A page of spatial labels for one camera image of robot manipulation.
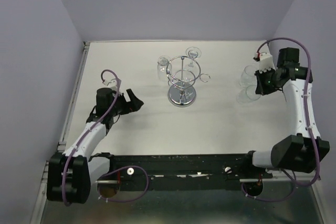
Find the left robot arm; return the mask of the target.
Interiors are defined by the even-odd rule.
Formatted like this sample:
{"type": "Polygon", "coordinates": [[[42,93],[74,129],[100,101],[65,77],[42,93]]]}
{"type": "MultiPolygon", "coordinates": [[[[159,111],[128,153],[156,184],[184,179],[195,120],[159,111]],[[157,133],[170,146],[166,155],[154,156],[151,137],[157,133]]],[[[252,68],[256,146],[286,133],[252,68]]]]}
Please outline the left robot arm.
{"type": "Polygon", "coordinates": [[[96,93],[96,105],[91,110],[84,131],[77,140],[62,153],[55,153],[49,160],[47,176],[47,199],[84,204],[92,184],[103,177],[112,179],[116,166],[110,162],[109,154],[94,154],[98,144],[108,135],[114,118],[137,112],[144,105],[131,89],[123,93],[112,88],[100,88],[96,93]]]}

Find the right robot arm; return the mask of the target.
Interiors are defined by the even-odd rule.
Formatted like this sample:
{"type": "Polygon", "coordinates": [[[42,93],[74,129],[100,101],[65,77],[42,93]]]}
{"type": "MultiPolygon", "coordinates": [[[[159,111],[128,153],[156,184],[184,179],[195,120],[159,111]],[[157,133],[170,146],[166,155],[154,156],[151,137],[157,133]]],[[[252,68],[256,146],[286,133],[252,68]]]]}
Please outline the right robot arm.
{"type": "Polygon", "coordinates": [[[289,135],[265,152],[255,151],[252,158],[241,165],[249,178],[259,174],[261,168],[287,169],[311,173],[329,152],[329,142],[321,139],[314,119],[311,93],[312,73],[299,63],[299,49],[283,48],[277,63],[272,55],[258,52],[259,63],[255,72],[256,94],[269,95],[282,91],[286,101],[289,135]]]}

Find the clear wine glass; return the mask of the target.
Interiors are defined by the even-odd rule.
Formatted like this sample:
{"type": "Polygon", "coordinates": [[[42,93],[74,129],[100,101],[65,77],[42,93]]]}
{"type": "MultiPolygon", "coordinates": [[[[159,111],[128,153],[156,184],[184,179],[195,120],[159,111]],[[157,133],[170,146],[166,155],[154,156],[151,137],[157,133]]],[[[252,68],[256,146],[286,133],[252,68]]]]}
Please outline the clear wine glass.
{"type": "Polygon", "coordinates": [[[254,86],[257,83],[255,77],[256,67],[253,65],[246,66],[240,76],[239,85],[242,88],[246,88],[248,86],[254,86]]]}

